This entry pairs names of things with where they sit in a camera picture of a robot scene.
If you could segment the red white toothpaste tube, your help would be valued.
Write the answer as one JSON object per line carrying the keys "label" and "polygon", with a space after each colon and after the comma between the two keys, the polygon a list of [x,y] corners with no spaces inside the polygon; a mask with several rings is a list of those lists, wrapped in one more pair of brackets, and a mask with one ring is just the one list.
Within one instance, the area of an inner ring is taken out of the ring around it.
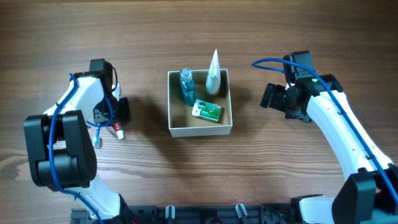
{"label": "red white toothpaste tube", "polygon": [[114,123],[113,129],[115,130],[116,136],[118,137],[118,139],[124,139],[124,131],[123,131],[123,127],[121,126],[120,122]]}

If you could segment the white Pantene tube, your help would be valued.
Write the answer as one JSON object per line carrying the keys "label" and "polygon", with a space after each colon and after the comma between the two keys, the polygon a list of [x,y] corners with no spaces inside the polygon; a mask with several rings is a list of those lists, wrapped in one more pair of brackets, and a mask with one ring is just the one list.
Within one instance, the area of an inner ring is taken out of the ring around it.
{"label": "white Pantene tube", "polygon": [[218,58],[218,51],[217,49],[215,49],[208,70],[208,76],[206,79],[206,91],[211,95],[215,95],[219,92],[220,86],[221,86],[220,63]]}

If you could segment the green soap box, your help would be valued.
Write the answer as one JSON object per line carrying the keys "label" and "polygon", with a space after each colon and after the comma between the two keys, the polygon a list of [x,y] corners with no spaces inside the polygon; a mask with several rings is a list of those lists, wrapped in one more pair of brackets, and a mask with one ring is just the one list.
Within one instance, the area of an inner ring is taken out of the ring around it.
{"label": "green soap box", "polygon": [[192,116],[218,123],[221,118],[222,106],[196,99],[192,109]]}

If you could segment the blue Listerine mouthwash bottle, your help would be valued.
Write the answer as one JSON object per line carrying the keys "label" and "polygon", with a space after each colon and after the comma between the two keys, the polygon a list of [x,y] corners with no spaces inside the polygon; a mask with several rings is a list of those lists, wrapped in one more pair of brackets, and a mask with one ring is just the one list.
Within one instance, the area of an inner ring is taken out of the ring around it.
{"label": "blue Listerine mouthwash bottle", "polygon": [[179,75],[180,86],[182,88],[183,100],[188,106],[195,104],[195,83],[192,71],[189,68],[183,68]]}

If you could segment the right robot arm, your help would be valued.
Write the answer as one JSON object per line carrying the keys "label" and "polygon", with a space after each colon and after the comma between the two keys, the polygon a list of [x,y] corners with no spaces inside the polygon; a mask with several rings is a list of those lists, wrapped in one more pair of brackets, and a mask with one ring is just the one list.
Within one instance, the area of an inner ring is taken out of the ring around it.
{"label": "right robot arm", "polygon": [[281,59],[263,58],[252,63],[279,62],[286,86],[269,83],[263,108],[285,114],[286,119],[314,122],[332,148],[345,182],[335,197],[322,194],[292,198],[289,223],[397,223],[397,165],[369,137],[355,117],[343,87],[333,75],[319,75],[308,51],[292,52]]}

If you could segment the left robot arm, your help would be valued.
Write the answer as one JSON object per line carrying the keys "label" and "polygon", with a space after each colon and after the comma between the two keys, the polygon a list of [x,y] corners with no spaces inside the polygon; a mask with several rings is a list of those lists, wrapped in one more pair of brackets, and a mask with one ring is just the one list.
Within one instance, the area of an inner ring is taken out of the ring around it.
{"label": "left robot arm", "polygon": [[72,210],[71,223],[137,223],[123,197],[97,173],[99,136],[88,127],[111,127],[124,137],[121,123],[131,118],[121,96],[116,69],[94,59],[87,72],[70,76],[68,90],[43,114],[28,116],[24,134],[34,184],[70,195],[82,208]]}

